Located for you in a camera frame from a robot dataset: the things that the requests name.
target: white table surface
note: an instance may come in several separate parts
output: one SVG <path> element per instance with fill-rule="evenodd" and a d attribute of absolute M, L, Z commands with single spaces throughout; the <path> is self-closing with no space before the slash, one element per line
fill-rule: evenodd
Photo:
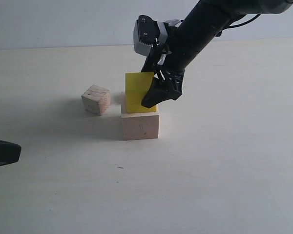
<path fill-rule="evenodd" d="M 160 104 L 160 138 L 123 141 L 132 46 L 0 51 L 0 234 L 293 234 L 293 39 L 211 43 Z M 111 90 L 102 117 L 83 110 Z"/>

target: white wall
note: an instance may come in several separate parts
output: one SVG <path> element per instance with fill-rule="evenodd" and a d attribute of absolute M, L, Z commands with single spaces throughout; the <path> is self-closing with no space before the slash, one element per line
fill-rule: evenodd
<path fill-rule="evenodd" d="M 198 0 L 0 0 L 0 49 L 131 44 L 138 15 L 184 18 Z M 293 7 L 220 39 L 293 37 Z"/>

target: yellow cube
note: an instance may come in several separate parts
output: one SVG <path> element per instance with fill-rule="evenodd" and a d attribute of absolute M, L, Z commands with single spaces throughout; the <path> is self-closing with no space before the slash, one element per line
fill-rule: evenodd
<path fill-rule="evenodd" d="M 156 112 L 157 106 L 146 108 L 141 101 L 147 94 L 154 72 L 126 73 L 126 107 L 128 113 Z"/>

